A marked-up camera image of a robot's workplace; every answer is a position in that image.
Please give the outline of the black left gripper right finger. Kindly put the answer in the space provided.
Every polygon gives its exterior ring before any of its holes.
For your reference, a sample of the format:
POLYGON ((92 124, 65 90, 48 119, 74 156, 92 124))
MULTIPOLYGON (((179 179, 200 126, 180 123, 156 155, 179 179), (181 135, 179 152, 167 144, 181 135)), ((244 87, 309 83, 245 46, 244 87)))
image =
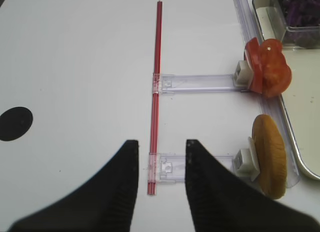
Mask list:
POLYGON ((196 231, 319 231, 313 217, 267 198, 198 141, 185 149, 185 189, 196 231))

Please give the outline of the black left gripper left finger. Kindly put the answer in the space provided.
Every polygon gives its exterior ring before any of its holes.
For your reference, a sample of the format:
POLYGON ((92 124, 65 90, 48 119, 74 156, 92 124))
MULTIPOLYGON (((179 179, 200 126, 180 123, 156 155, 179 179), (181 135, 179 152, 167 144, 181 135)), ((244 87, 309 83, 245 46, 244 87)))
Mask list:
POLYGON ((130 231, 138 183, 139 143, 127 140, 86 183, 10 231, 130 231))

